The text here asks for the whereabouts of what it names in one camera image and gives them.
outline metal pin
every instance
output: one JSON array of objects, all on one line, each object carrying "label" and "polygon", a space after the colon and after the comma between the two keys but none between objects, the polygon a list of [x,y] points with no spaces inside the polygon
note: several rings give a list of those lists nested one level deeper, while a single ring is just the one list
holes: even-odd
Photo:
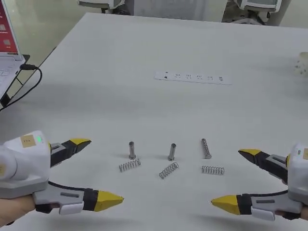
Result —
[{"label": "metal pin", "polygon": [[212,158],[212,155],[210,154],[210,151],[208,150],[208,146],[205,139],[201,139],[202,146],[203,146],[203,152],[204,152],[204,159],[209,160]]},{"label": "metal pin", "polygon": [[177,146],[176,146],[175,143],[173,143],[173,144],[171,145],[170,154],[169,154],[169,156],[168,156],[168,160],[169,160],[169,161],[174,161],[174,153],[175,153],[175,148],[176,148],[176,147],[177,147]]},{"label": "metal pin", "polygon": [[135,145],[134,145],[133,141],[129,142],[129,158],[131,160],[136,158],[136,155],[135,155]]}]

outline floor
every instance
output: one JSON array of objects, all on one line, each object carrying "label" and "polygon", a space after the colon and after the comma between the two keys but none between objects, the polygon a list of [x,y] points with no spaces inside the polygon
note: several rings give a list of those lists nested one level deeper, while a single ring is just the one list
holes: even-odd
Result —
[{"label": "floor", "polygon": [[[73,28],[85,12],[100,9],[82,7],[76,0],[5,0],[24,54],[39,65]],[[308,28],[308,1],[293,0],[282,26]]]}]

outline power strip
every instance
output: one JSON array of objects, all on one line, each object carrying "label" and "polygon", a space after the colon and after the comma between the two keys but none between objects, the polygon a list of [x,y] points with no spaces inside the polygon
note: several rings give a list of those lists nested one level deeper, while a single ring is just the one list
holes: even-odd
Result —
[{"label": "power strip", "polygon": [[155,79],[158,80],[170,80],[170,81],[182,81],[191,83],[213,83],[213,84],[224,84],[231,85],[230,78],[222,76],[208,76],[202,74],[189,74],[179,72],[156,72]]}]

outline cable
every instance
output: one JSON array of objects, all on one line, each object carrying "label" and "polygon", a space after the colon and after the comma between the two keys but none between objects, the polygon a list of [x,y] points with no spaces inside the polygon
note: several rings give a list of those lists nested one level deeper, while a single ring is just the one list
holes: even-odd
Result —
[{"label": "cable", "polygon": [[31,87],[25,94],[23,94],[22,96],[20,96],[17,100],[14,100],[13,102],[7,104],[5,107],[1,108],[1,109],[0,109],[0,112],[1,112],[2,110],[4,110],[5,108],[11,106],[12,104],[14,104],[14,103],[20,101],[22,98],[24,98],[26,95],[28,95],[34,88],[36,88],[36,87],[39,85],[39,83],[42,81],[43,73],[42,73],[42,70],[41,70],[39,67],[37,67],[37,66],[35,66],[35,65],[30,65],[30,64],[22,64],[22,65],[20,66],[20,70],[26,70],[26,71],[38,70],[38,71],[39,71],[39,80],[38,80],[38,82],[37,82],[33,87]]}]

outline white chair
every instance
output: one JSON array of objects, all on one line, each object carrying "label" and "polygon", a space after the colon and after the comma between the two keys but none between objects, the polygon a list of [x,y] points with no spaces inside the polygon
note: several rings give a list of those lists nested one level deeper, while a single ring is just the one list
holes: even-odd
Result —
[{"label": "white chair", "polygon": [[264,25],[259,17],[260,12],[276,13],[279,11],[282,0],[234,0],[238,7],[247,10],[249,15],[245,19],[234,21],[238,24]]},{"label": "white chair", "polygon": [[78,0],[81,6],[101,8],[102,13],[112,13],[112,10],[124,5],[125,0]]}]

